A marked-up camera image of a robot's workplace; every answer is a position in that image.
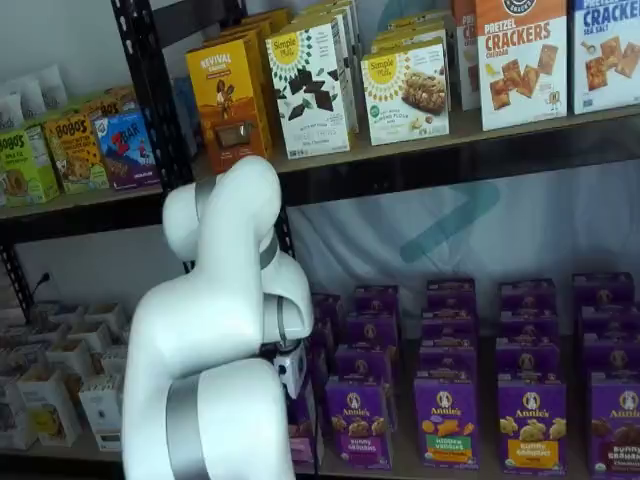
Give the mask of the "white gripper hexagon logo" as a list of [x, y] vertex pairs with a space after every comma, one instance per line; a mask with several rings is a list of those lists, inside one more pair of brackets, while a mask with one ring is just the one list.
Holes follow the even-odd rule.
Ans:
[[279, 351], [274, 357], [273, 365], [288, 396], [296, 398], [302, 389], [306, 375], [305, 349], [295, 347], [288, 351]]

